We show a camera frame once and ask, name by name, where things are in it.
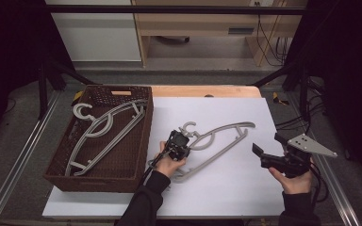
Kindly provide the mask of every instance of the electrical cable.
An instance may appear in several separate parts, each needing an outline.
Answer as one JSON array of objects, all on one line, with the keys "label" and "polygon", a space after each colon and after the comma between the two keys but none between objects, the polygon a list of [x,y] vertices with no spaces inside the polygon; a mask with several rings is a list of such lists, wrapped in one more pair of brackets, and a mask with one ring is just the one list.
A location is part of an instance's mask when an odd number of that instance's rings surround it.
[{"label": "electrical cable", "polygon": [[266,61],[267,61],[267,63],[269,64],[269,65],[271,65],[271,66],[283,66],[283,65],[275,65],[275,64],[271,64],[270,62],[269,62],[269,60],[267,59],[267,56],[266,56],[266,53],[264,52],[264,50],[263,50],[263,48],[261,47],[261,45],[260,45],[260,42],[258,41],[258,30],[259,30],[259,28],[261,27],[261,22],[260,22],[260,15],[257,15],[257,30],[256,30],[256,41],[257,41],[257,45],[258,45],[258,48],[261,50],[261,52],[263,53],[263,56],[264,56],[264,58],[266,59]]},{"label": "electrical cable", "polygon": [[277,43],[275,44],[275,53],[276,53],[276,57],[281,60],[281,64],[284,65],[284,64],[285,64],[285,60],[286,60],[287,55],[288,55],[288,54],[287,54],[288,38],[284,38],[282,53],[279,53],[279,52],[278,52],[278,46],[280,45],[280,40],[281,40],[281,37],[278,37],[278,38],[277,38]]},{"label": "electrical cable", "polygon": [[299,129],[299,128],[302,128],[302,127],[305,127],[307,126],[307,124],[304,124],[304,125],[299,125],[299,126],[295,126],[295,127],[291,127],[291,128],[287,128],[289,127],[290,125],[287,125],[287,126],[284,126],[284,127],[281,127],[277,130],[296,130],[296,129]]},{"label": "electrical cable", "polygon": [[311,103],[314,99],[316,99],[316,98],[321,98],[322,96],[323,96],[322,94],[319,94],[319,95],[316,95],[316,96],[312,96],[312,97],[308,100],[308,102]]},{"label": "electrical cable", "polygon": [[14,106],[17,105],[16,100],[11,99],[11,98],[8,98],[8,100],[13,102],[13,106],[11,106],[10,109],[6,110],[6,111],[4,112],[4,114],[6,114],[6,113],[8,113],[9,111],[13,110]]},{"label": "electrical cable", "polygon": [[[307,103],[306,112],[310,112],[310,104],[311,104],[310,102]],[[310,126],[311,126],[311,114],[310,113],[307,114],[306,120],[307,120],[307,127],[306,127],[306,129],[304,131],[305,134],[308,133],[308,130],[310,129]]]},{"label": "electrical cable", "polygon": [[[276,59],[278,62],[281,63],[280,65],[271,64],[271,63],[269,62],[269,60],[267,59],[267,56],[266,56],[266,54],[265,54],[265,52],[264,52],[263,48],[261,47],[261,45],[260,45],[260,43],[259,43],[259,40],[258,40],[258,30],[259,30],[259,28],[260,28],[261,32],[263,33],[263,35],[264,35],[264,38],[265,38],[265,40],[266,40],[266,42],[267,42],[267,44],[268,44],[268,46],[269,46],[269,48],[270,48],[270,50],[271,50],[271,52],[272,52],[272,55],[275,57],[275,59]],[[274,32],[274,29],[275,29],[275,23],[274,23],[274,25],[272,26],[271,33]],[[257,14],[256,41],[257,41],[257,45],[258,45],[259,49],[260,49],[261,52],[263,53],[263,56],[264,56],[264,58],[266,59],[266,61],[267,61],[267,63],[268,63],[269,65],[271,65],[271,66],[284,66],[284,63],[283,63],[282,58],[280,59],[280,57],[279,57],[277,54],[275,54],[274,51],[272,50],[272,45],[270,44],[270,39],[267,38],[267,35],[266,35],[266,33],[264,32],[264,28],[263,28],[263,26],[262,26],[262,24],[261,24],[260,14]]]},{"label": "electrical cable", "polygon": [[165,155],[165,152],[161,152],[157,155],[157,157],[153,160],[152,164],[150,164],[149,168],[143,173],[143,176],[140,178],[140,183],[138,186],[142,186],[145,183],[146,178],[148,177],[149,173],[154,169],[157,162]]},{"label": "electrical cable", "polygon": [[[308,167],[308,169],[313,173],[313,175],[316,177],[317,179],[317,187],[315,189],[315,192],[314,192],[314,195],[313,195],[313,199],[312,199],[312,206],[313,208],[315,207],[316,203],[317,202],[324,202],[326,199],[328,199],[328,196],[329,196],[329,188],[328,188],[328,184],[325,182],[325,180],[322,178],[321,176],[321,171],[319,169],[319,167],[316,166],[316,164],[314,163],[310,163],[310,164],[306,164],[306,162],[304,162],[304,160],[299,157],[299,156],[296,156],[295,154],[293,153],[289,153],[289,155],[291,157],[293,157],[294,159],[296,159],[297,161],[299,161],[300,163],[306,165]],[[324,194],[324,197],[321,198],[319,200],[319,195],[320,195],[320,191],[321,191],[321,186],[322,184],[324,184],[324,187],[325,187],[325,194]]]},{"label": "electrical cable", "polygon": [[[308,110],[307,112],[308,112],[308,113],[311,113],[312,115],[315,115],[315,114],[317,114],[317,113],[319,112],[319,111],[316,111],[316,110],[317,110],[318,108],[322,107],[322,106],[323,106],[323,103],[319,103],[319,104],[313,106],[313,108],[311,108],[311,109]],[[281,125],[285,125],[285,124],[286,124],[286,126],[284,126],[284,127],[277,128],[277,130],[285,129],[285,128],[287,128],[288,126],[291,126],[291,125],[293,125],[293,124],[296,124],[296,123],[302,121],[303,119],[304,119],[303,116],[299,116],[299,117],[297,117],[297,118],[295,118],[295,119],[292,119],[292,120],[289,120],[289,121],[284,121],[284,122],[277,123],[277,124],[275,124],[275,127],[278,127],[278,126],[281,126]]]}]

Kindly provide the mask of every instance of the cabinet drawer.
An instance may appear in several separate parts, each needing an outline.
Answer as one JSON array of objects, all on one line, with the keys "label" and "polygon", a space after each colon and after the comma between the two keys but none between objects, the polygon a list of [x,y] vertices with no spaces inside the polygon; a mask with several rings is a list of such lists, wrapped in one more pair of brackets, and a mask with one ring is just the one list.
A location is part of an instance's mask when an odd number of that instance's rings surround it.
[{"label": "cabinet drawer", "polygon": [[[261,16],[263,27],[272,24],[271,16]],[[249,36],[257,27],[256,15],[186,15],[186,14],[140,14],[142,36],[228,36],[237,29]]]}]

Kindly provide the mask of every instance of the black jacket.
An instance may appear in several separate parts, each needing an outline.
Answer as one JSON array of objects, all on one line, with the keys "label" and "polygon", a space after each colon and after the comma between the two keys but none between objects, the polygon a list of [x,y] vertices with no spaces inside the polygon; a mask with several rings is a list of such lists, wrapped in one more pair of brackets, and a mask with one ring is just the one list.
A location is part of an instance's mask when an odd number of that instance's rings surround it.
[{"label": "black jacket", "polygon": [[[170,179],[160,172],[153,171],[146,186],[141,186],[134,194],[128,208],[116,226],[154,226],[156,212],[163,203],[161,193],[170,184]],[[313,214],[311,195],[283,193],[285,211],[282,212],[279,226],[320,226],[320,219]]]}]

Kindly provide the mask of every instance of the camera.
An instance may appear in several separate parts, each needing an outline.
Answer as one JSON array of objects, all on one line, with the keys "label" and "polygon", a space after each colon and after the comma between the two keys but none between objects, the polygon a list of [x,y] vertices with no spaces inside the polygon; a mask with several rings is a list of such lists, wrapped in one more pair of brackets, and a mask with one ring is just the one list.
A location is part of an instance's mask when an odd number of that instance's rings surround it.
[{"label": "camera", "polygon": [[182,133],[173,130],[166,142],[163,152],[167,153],[174,161],[180,161],[188,157],[190,148],[187,146],[189,138]]}]

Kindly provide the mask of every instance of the brown wicker basket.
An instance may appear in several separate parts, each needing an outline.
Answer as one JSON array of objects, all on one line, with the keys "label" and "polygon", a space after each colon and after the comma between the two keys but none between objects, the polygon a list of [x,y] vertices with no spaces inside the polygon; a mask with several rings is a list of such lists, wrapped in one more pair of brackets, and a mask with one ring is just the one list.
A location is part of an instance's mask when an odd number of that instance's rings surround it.
[{"label": "brown wicker basket", "polygon": [[[129,95],[113,94],[116,91],[128,92]],[[144,108],[144,118],[102,160],[81,176],[74,176],[75,171],[80,171],[78,168],[72,167],[70,176],[65,176],[65,170],[75,144],[90,127],[91,121],[83,121],[73,116],[43,177],[62,191],[134,192],[145,170],[154,110],[152,89],[87,86],[79,101],[92,105],[91,109],[83,108],[82,114],[90,114],[97,119],[113,107],[136,100],[148,101]],[[75,162],[88,165],[88,161],[99,154],[124,129],[133,115],[133,109],[116,114],[113,117],[113,126],[107,134],[87,138]],[[95,131],[100,131],[104,125],[105,123],[102,123]]]}]

